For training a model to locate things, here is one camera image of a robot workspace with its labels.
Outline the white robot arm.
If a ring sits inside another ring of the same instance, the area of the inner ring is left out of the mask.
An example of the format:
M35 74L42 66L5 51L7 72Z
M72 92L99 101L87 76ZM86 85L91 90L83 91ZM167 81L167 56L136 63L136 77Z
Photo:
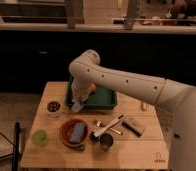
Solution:
M172 113L168 171L196 171L196 86L102 67L99 54L91 49L69 64L69 72L76 101L86 100L95 83Z

